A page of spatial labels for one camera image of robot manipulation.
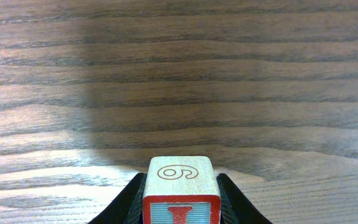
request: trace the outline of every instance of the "wooden surface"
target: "wooden surface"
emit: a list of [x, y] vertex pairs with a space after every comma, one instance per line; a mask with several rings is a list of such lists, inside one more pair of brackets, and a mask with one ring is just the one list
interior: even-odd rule
[[171, 155], [358, 223], [358, 1], [0, 1], [0, 223], [86, 223]]

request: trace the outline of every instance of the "brown table top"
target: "brown table top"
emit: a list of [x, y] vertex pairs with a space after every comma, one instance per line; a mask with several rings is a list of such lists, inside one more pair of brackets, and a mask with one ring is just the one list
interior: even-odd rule
[[86, 223], [162, 155], [358, 223], [358, 1], [0, 1], [0, 223]]

